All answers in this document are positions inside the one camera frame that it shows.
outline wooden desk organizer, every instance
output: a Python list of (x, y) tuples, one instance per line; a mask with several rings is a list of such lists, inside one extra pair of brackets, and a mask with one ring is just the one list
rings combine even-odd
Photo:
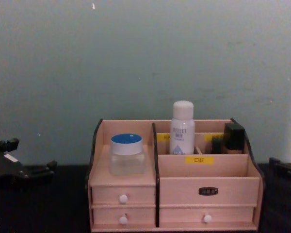
[[(100, 120), (86, 178), (91, 232), (257, 232), (265, 184), (247, 135), (244, 154), (209, 154), (212, 137), (232, 122), (195, 120), (196, 154), (170, 155), (170, 120)], [(142, 136), (144, 174), (110, 174), (110, 141), (119, 133)], [(126, 204), (119, 203), (123, 194)], [(119, 224), (123, 215), (126, 225)]]

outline black desk surface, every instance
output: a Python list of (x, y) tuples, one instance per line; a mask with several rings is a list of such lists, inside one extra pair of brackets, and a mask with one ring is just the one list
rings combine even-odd
[[(266, 178), (263, 233), (291, 233), (291, 182)], [(23, 192), (0, 191), (0, 233), (88, 233), (86, 166), (59, 166), (52, 184)]]

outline gray-green wall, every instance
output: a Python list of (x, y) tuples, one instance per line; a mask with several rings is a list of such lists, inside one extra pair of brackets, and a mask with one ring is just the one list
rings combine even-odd
[(291, 1), (0, 0), (0, 138), (89, 161), (98, 120), (230, 118), (259, 162), (291, 138)]

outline white drawer knob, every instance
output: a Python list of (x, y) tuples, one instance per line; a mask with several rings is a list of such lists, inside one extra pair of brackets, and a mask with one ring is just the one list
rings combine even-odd
[(204, 222), (209, 223), (211, 222), (211, 220), (212, 220), (211, 215), (204, 215)]
[(125, 194), (123, 194), (118, 198), (118, 200), (120, 201), (121, 204), (126, 204), (126, 202), (128, 201), (128, 197)]
[(127, 215), (123, 215), (120, 217), (120, 219), (118, 220), (118, 222), (121, 224), (121, 225), (126, 225), (128, 220), (127, 220)]

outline drawer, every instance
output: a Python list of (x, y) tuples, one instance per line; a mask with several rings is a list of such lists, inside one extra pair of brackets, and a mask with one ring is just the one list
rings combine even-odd
[(155, 204), (155, 187), (94, 187), (93, 204)]
[[(215, 187), (217, 188), (217, 194), (209, 196), (199, 194), (199, 189), (203, 187)], [(160, 204), (233, 204), (256, 206), (258, 190), (258, 177), (168, 177), (161, 178)]]
[(161, 208), (160, 222), (252, 222), (253, 207)]
[(94, 208), (95, 224), (118, 224), (120, 218), (127, 218), (127, 225), (130, 224), (153, 224), (155, 222), (155, 207), (134, 207), (134, 208)]

